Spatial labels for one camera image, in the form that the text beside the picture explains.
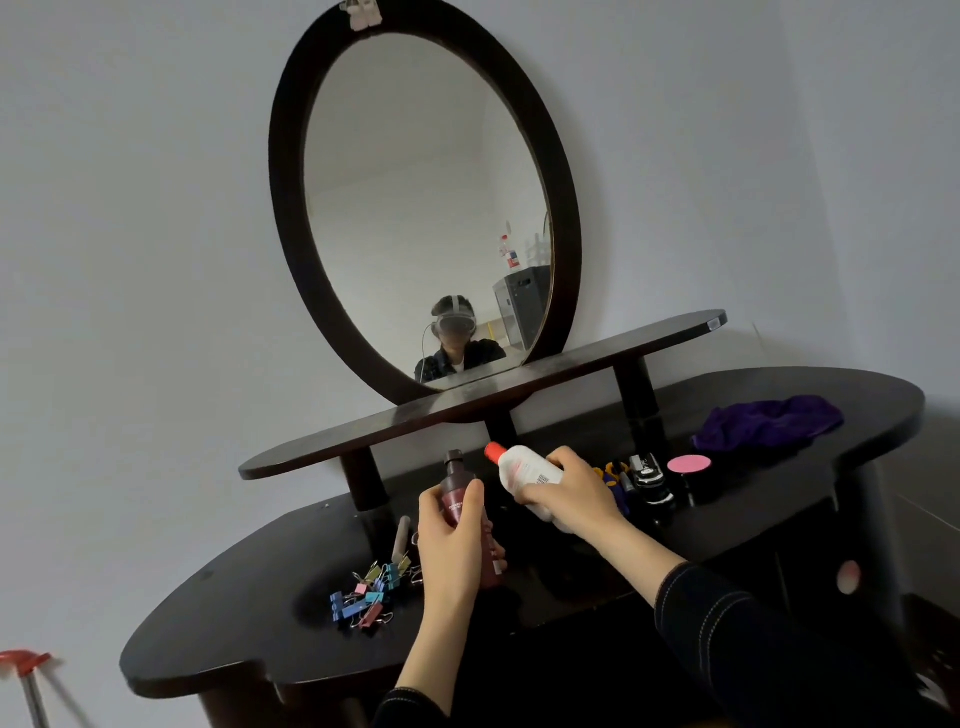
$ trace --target white bottle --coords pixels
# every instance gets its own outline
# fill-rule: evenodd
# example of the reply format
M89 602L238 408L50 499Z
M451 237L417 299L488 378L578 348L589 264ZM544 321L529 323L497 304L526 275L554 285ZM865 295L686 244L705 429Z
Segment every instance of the white bottle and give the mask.
M527 483L559 483L564 477L564 471L523 445L506 449L497 443L490 443L484 449L484 454L500 468L500 482L507 493L514 497L517 490ZM542 505L528 505L527 508L541 521L552 522L563 533L573 533Z

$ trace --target white stitching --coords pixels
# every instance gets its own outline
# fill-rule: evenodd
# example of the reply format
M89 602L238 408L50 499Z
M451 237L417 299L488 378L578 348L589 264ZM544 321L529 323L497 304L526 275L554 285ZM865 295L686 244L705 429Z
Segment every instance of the white stitching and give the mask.
M713 628L710 630L709 637L707 637L707 675L706 677L707 677L707 684L711 688L713 688L713 672L710 669L710 643L713 642L713 633L716 632L717 626L720 624L720 620L723 619L723 616L730 611L731 607L736 606L741 601L748 601L750 598L751 598L750 595L742 596L739 599L737 599L735 602L728 604L727 608L720 613L720 616L717 618L717 621L713 623Z
M680 571L681 569L684 568L684 566L689 567L689 569L685 569L685 570L683 570L683 571ZM655 627L656 629L662 629L662 627L663 627L663 610L666 609L666 598L667 598L668 596L670 596L670 590L673 589L673 585L676 584L678 581L680 581L682 578L684 578L684 574L690 573L690 572L693 571L694 569L696 569L696 566L694 566L694 565L691 564L690 562L686 562L685 564L680 564L678 567L676 567L675 569L673 569L673 571L670 572L670 573L672 574L672 573L674 573L674 571L679 571L679 572L680 572L680 575L678 575L673 581L670 582L670 586L668 586L668 587L666 588L666 594L663 595L663 600L660 600L660 595L658 595L657 600L654 601L654 604L659 603L659 604L661 605L661 606L660 606L660 625L659 625L659 626L657 625L657 610L654 609L654 627Z
M380 707L382 708L387 703L410 703L411 705L420 705L419 702L416 700L411 700L409 697L388 697L386 700L380 703Z
M726 599L728 596L738 596L738 595L747 595L747 596L750 596L750 595L747 594L746 592L727 592L726 594L722 595L719 599L717 599L717 600L713 603L713 606L710 607L710 611L707 612L707 616L704 617L703 624L700 625L700 636L697 637L697 657L700 658L700 673L701 673L701 674L703 674L703 672L704 672L704 629L707 627L707 622L710 621L710 615L713 614L713 610L716 609L717 607L719 607L719 606L720 606L720 603L721 603L724 599Z

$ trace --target bottle cap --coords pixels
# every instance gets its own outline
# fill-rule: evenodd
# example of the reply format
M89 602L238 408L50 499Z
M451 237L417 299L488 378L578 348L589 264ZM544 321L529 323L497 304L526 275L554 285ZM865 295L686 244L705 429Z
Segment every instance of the bottle cap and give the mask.
M500 464L500 458L503 457L504 453L507 451L499 443L490 443L484 448L483 453L487 456L487 459L493 462L496 465Z

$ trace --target hand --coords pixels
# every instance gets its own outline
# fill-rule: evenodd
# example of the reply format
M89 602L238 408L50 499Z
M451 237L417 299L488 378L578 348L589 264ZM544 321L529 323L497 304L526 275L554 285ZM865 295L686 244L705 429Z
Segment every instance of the hand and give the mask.
M423 566L424 620L457 618L469 621L480 589L483 558L481 534L492 524L484 518L484 485L473 480L464 494L460 523L451 528L441 512L438 485L420 495L420 563ZM503 548L494 542L493 558L501 560Z
M625 522L610 488L572 449L555 449L546 456L564 469L560 483L529 483L516 492L516 502L542 505L580 538L591 544L612 524Z

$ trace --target red object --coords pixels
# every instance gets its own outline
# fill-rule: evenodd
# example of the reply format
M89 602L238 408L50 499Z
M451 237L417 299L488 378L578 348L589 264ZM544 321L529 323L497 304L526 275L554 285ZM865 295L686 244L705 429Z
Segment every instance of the red object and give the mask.
M500 458L503 457L506 452L507 449L499 443L490 443L483 450L483 453L487 456L487 459L493 462L494 465L500 464Z
M6 652L0 652L0 664L16 667L16 674L19 677L26 677L51 659L53 655L49 652L44 652L42 655L27 649L9 649Z
M380 602L375 602L373 606L367 610L367 614L363 616L358 625L360 629L367 629L367 627L373 627L373 623L376 621L376 618L380 616L380 613L383 611L383 604Z
M464 507L464 496L467 486L475 475L464 470L464 454L459 450L451 450L446 454L446 477L440 483L441 503L444 506L444 519L456 528L460 522ZM493 559L492 526L487 518L487 510L483 512L483 522L480 533L481 552L483 554L480 567L480 589L490 589L501 584L500 567Z

